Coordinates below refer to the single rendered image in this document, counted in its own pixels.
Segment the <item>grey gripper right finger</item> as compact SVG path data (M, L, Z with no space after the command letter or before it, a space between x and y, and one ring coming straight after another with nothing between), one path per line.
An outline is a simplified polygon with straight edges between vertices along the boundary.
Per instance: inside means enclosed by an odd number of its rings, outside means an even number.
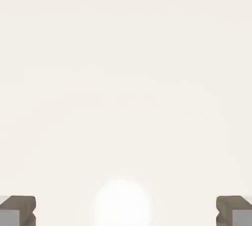
M252 226L252 204L240 195L216 198L216 226Z

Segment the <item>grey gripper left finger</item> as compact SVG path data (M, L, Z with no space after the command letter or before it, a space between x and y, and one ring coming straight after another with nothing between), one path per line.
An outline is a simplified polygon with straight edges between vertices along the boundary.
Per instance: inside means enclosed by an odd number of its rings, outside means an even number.
M0 195L0 226L36 226L36 198L29 195Z

